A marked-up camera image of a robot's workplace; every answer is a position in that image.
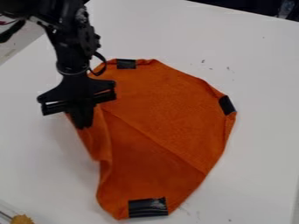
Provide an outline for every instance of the black cable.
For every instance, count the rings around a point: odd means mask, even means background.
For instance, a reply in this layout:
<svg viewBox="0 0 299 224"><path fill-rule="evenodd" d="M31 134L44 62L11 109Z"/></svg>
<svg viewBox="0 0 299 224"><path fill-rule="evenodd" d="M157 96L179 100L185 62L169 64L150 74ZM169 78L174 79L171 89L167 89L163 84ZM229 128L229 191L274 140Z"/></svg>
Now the black cable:
<svg viewBox="0 0 299 224"><path fill-rule="evenodd" d="M11 24L16 23L16 22L17 22L17 20L13 20L13 21L10 21L10 22L5 23L5 24L1 24L1 22L0 22L0 25L11 25Z"/></svg>

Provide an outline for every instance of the white tabletop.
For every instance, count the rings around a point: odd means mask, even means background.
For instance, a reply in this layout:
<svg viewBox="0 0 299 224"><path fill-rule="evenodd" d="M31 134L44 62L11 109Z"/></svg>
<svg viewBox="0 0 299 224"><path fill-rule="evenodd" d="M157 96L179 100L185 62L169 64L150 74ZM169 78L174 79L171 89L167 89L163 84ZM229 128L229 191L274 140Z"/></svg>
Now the white tabletop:
<svg viewBox="0 0 299 224"><path fill-rule="evenodd" d="M101 52L161 60L230 95L239 114L206 181L167 218L122 223L291 223L299 176L299 24L179 0L93 0ZM63 115L46 36L0 67L0 199L37 223L118 223L95 201L99 166Z"/></svg>

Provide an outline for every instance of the orange cloth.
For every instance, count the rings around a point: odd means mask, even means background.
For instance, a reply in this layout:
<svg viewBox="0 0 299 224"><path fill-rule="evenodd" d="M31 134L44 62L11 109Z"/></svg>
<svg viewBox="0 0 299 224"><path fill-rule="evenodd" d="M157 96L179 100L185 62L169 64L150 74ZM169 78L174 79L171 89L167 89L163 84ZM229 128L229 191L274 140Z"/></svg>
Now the orange cloth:
<svg viewBox="0 0 299 224"><path fill-rule="evenodd" d="M236 116L224 114L224 95L205 81L154 59L136 64L108 62L99 78L116 81L117 100L96 107L93 127L78 129L101 162L97 200L116 219L129 217L131 200L165 197L173 212L220 158Z"/></svg>

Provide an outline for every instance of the cable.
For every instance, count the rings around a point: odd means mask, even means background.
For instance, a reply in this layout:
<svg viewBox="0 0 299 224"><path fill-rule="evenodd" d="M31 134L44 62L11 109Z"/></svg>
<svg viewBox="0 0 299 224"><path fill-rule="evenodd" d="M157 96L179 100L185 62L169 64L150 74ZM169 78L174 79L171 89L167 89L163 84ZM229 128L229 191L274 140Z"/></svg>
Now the cable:
<svg viewBox="0 0 299 224"><path fill-rule="evenodd" d="M0 25L11 25L13 23L16 23L17 20L13 20L13 21L10 21L10 22L4 22L4 21L0 21Z"/></svg>

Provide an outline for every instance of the yellow object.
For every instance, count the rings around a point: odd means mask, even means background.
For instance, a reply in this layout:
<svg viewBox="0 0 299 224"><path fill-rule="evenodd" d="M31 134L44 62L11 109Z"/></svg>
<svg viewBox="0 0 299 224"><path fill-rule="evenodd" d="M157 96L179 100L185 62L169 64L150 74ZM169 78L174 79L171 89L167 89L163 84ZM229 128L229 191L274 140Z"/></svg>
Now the yellow object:
<svg viewBox="0 0 299 224"><path fill-rule="evenodd" d="M34 224L34 223L31 218L23 214L23 215L17 215L13 217L10 224Z"/></svg>

